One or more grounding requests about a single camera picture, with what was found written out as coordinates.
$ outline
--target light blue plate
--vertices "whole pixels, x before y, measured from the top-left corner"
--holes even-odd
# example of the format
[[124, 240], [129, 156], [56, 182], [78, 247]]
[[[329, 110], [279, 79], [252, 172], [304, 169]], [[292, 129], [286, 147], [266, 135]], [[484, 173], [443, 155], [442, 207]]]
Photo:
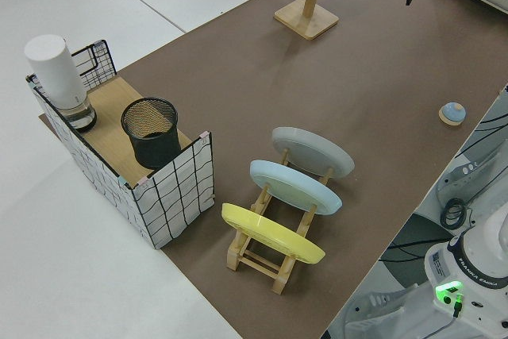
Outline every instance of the light blue plate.
[[271, 133], [278, 152], [289, 150], [288, 160], [296, 167], [323, 176], [333, 169], [332, 178], [342, 178], [355, 167], [351, 156], [333, 142], [295, 127], [278, 127]]
[[316, 214], [334, 214], [342, 206], [341, 199], [327, 186], [293, 168], [253, 160], [250, 172], [259, 187], [268, 185], [270, 195], [300, 210], [308, 211], [316, 205]]

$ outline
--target white grid-pattern box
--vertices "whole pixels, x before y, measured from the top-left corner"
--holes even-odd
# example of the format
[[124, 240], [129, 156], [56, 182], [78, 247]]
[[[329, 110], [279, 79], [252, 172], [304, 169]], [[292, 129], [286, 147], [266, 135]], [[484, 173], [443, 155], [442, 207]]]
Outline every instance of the white grid-pattern box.
[[[87, 90], [116, 75], [107, 43], [73, 54]], [[172, 162], [134, 188], [83, 139], [50, 103], [35, 75], [27, 77], [56, 134], [95, 189], [103, 194], [153, 248], [177, 238], [214, 204], [212, 136], [204, 132]]]

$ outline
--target brown table mat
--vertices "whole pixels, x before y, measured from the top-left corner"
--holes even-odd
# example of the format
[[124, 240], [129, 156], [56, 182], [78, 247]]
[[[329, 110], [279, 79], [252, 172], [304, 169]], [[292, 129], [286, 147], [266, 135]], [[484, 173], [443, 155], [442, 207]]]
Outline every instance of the brown table mat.
[[[251, 0], [120, 71], [174, 103], [190, 136], [214, 134], [216, 205], [164, 252], [245, 338], [319, 338], [508, 80], [508, 17], [476, 0], [317, 0], [340, 20], [314, 41], [273, 19], [292, 1]], [[451, 101], [468, 111], [458, 128], [437, 115]], [[226, 268], [234, 231], [220, 216], [223, 202], [255, 201], [249, 164], [279, 159], [277, 126], [356, 162], [329, 182], [342, 209], [308, 233], [325, 258], [296, 264], [282, 296], [267, 276]], [[266, 215], [301, 217], [277, 201]]]

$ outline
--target cable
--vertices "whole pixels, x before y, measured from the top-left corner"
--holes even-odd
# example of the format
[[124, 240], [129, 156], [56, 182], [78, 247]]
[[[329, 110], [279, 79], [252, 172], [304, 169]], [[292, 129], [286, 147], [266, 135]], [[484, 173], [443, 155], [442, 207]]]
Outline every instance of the cable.
[[508, 169], [508, 166], [505, 166], [494, 178], [485, 184], [478, 192], [472, 195], [466, 202], [461, 198], [449, 199], [446, 206], [444, 206], [444, 209], [441, 211], [439, 218], [441, 226], [449, 230], [459, 229], [465, 223], [468, 210], [470, 210], [469, 226], [471, 227], [472, 209], [469, 206], [475, 198], [481, 195], [487, 187], [489, 187], [504, 171], [506, 171], [506, 169]]
[[400, 263], [400, 262], [411, 262], [411, 261], [415, 261], [415, 260], [423, 260], [424, 258], [425, 258], [424, 256], [418, 256], [418, 257], [414, 257], [414, 258], [409, 258], [408, 260], [384, 260], [383, 258], [380, 258], [378, 261], [379, 262]]
[[433, 240], [414, 241], [414, 242], [408, 242], [408, 243], [400, 244], [400, 245], [391, 245], [388, 247], [388, 249], [398, 249], [398, 248], [405, 248], [408, 246], [415, 246], [415, 245], [420, 245], [420, 244], [433, 244], [435, 242], [446, 242], [446, 241], [450, 241], [450, 239], [449, 238], [436, 238]]
[[433, 337], [437, 333], [440, 333], [444, 329], [447, 329], [459, 317], [459, 312], [461, 312], [461, 311], [462, 311], [462, 294], [457, 294], [457, 299], [455, 301], [455, 306], [453, 307], [453, 318], [450, 321], [450, 323], [448, 323], [446, 326], [441, 327], [440, 329], [437, 329], [436, 331], [434, 331], [433, 333], [430, 333], [429, 335], [427, 335], [426, 337], [423, 337], [422, 339], [427, 339], [429, 337]]
[[[393, 240], [391, 242], [393, 245], [396, 245], [397, 243], [395, 242], [395, 240]], [[401, 252], [405, 253], [405, 254], [409, 254], [410, 256], [413, 256], [413, 257], [419, 257], [420, 255], [419, 254], [414, 254], [412, 252], [408, 252], [407, 250], [405, 249], [402, 249], [402, 248], [397, 248], [398, 250], [400, 250]]]
[[456, 318], [453, 317], [452, 320], [450, 321], [450, 323], [448, 323], [446, 326], [443, 326], [440, 329], [437, 329], [436, 331], [434, 331], [433, 333], [430, 333], [429, 335], [427, 335], [426, 337], [423, 337], [422, 339], [427, 339], [428, 337], [433, 337], [437, 333], [440, 333], [442, 330], [447, 329], [449, 326], [451, 326], [453, 324], [453, 322], [455, 322], [455, 320], [456, 320]]
[[503, 119], [504, 117], [508, 117], [508, 114], [503, 114], [503, 115], [500, 115], [499, 117], [496, 117], [496, 118], [487, 119], [486, 121], [481, 121], [480, 124], [497, 121], [499, 119]]
[[502, 125], [502, 126], [499, 126], [496, 130], [494, 130], [492, 133], [488, 133], [486, 136], [484, 137], [481, 137], [479, 138], [476, 142], [474, 143], [471, 143], [469, 146], [467, 146], [464, 150], [462, 150], [461, 152], [459, 152], [457, 155], [455, 155], [455, 158], [458, 158], [459, 156], [461, 156], [462, 154], [464, 154], [468, 149], [470, 149], [471, 147], [473, 147], [474, 145], [478, 144], [479, 142], [483, 141], [484, 139], [488, 138], [489, 136], [491, 136], [492, 134], [496, 134], [499, 130], [501, 129], [504, 129], [505, 127], [508, 126], [508, 123], [505, 124], [505, 125]]
[[468, 206], [461, 198], [448, 200], [439, 216], [439, 222], [443, 228], [455, 230], [460, 228], [466, 221]]
[[479, 190], [478, 192], [476, 192], [476, 193], [475, 193], [475, 194], [474, 194], [474, 195], [473, 195], [473, 196], [472, 196], [472, 197], [468, 200], [468, 202], [466, 202], [466, 205], [471, 204], [471, 202], [472, 202], [472, 201], [473, 201], [473, 200], [474, 200], [474, 199], [475, 199], [475, 198], [476, 198], [476, 197], [477, 197], [480, 193], [482, 193], [482, 192], [483, 192], [483, 190], [485, 190], [485, 188], [489, 187], [489, 186], [492, 184], [492, 182], [494, 182], [494, 181], [495, 181], [495, 180], [496, 180], [499, 176], [501, 176], [501, 174], [502, 174], [504, 171], [506, 171], [506, 169], [507, 169], [507, 168], [508, 168], [508, 166], [504, 167], [504, 168], [503, 168], [503, 169], [502, 169], [502, 170], [501, 170], [501, 171], [500, 171], [500, 172], [499, 172], [499, 173], [498, 173], [498, 174], [497, 174], [494, 178], [492, 178], [492, 180], [491, 180], [489, 183], [485, 184], [485, 186], [483, 186], [483, 188], [482, 188], [481, 190]]

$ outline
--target small round object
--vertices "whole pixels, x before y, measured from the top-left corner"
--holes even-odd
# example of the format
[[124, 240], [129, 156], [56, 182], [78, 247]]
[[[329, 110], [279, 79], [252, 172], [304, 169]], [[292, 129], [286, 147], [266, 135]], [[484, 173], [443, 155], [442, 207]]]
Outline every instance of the small round object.
[[449, 102], [439, 110], [439, 118], [447, 125], [460, 125], [466, 118], [466, 110], [457, 102]]
[[355, 167], [351, 156], [333, 142], [295, 127], [278, 127], [271, 133], [275, 149], [289, 150], [290, 163], [318, 176], [333, 169], [332, 178], [342, 178]]
[[258, 186], [268, 186], [268, 194], [300, 210], [316, 206], [316, 214], [334, 214], [342, 206], [341, 199], [327, 186], [282, 164], [253, 160], [250, 174]]
[[224, 203], [222, 218], [254, 240], [306, 264], [316, 264], [325, 256], [325, 252], [313, 242], [245, 208]]

